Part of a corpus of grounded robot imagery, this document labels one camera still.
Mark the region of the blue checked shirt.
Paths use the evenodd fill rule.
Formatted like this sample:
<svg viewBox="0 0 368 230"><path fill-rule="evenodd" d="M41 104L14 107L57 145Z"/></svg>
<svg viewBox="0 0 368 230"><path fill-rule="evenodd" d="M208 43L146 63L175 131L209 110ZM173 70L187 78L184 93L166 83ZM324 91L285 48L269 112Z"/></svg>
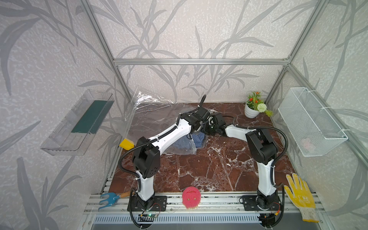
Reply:
<svg viewBox="0 0 368 230"><path fill-rule="evenodd" d="M174 142L166 153L176 155L196 155L198 149L204 148L208 137L202 132L188 134Z"/></svg>

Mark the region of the clear vacuum bag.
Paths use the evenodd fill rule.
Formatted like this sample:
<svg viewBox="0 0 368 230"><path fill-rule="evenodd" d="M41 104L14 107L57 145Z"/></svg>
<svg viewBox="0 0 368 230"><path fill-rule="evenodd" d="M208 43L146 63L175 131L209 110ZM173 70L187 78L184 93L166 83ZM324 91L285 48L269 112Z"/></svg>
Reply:
<svg viewBox="0 0 368 230"><path fill-rule="evenodd" d="M197 104L178 103L138 87L127 104L118 131L122 137L137 143L142 136L159 134L176 122L179 114L194 110Z"/></svg>

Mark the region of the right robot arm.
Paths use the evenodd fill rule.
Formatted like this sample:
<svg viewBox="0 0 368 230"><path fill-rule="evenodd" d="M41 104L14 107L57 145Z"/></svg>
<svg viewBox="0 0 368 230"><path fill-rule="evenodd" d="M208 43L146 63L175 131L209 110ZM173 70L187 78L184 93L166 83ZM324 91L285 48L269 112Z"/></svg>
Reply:
<svg viewBox="0 0 368 230"><path fill-rule="evenodd" d="M280 154L278 154L277 144L269 130L278 132L284 139L285 145ZM275 202L279 202L277 188L282 184L275 183L275 165L285 155L288 148L288 138L283 131L269 126L244 127L227 124L222 113L209 115L201 131L211 136L218 134L246 141L258 168L256 205L261 210L268 210Z"/></svg>

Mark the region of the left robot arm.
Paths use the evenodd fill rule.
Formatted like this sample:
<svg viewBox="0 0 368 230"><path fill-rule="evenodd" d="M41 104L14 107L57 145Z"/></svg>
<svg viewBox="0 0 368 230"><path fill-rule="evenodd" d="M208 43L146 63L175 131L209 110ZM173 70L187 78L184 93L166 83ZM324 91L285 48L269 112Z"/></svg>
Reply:
<svg viewBox="0 0 368 230"><path fill-rule="evenodd" d="M201 130L209 117L209 111L203 108L206 95L203 95L196 109L179 114L176 122L160 134L149 139L142 137L136 146L120 156L118 167L121 171L132 174L138 181L138 189L131 190L129 211L133 211L133 201L147 210L154 206L154 176L161 165L161 154L182 137Z"/></svg>

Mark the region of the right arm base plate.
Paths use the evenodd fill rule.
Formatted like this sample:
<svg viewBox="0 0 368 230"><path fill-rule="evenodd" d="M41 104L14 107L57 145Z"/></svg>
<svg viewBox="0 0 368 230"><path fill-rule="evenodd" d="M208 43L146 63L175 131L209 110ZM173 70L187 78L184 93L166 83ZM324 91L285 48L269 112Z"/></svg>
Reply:
<svg viewBox="0 0 368 230"><path fill-rule="evenodd" d="M282 208L282 202L280 200L262 208L258 202L257 195L241 196L239 202L243 205L245 211L276 213L277 211L281 211Z"/></svg>

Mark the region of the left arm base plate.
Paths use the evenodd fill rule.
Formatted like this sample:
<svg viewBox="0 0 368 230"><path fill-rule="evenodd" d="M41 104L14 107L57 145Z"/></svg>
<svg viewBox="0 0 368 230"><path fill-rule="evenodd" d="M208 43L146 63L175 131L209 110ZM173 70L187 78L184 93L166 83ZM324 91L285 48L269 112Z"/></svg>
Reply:
<svg viewBox="0 0 368 230"><path fill-rule="evenodd" d="M167 196L155 195L151 197L148 201L144 201L138 195L132 196L129 199L128 211L138 212L138 211L166 211Z"/></svg>

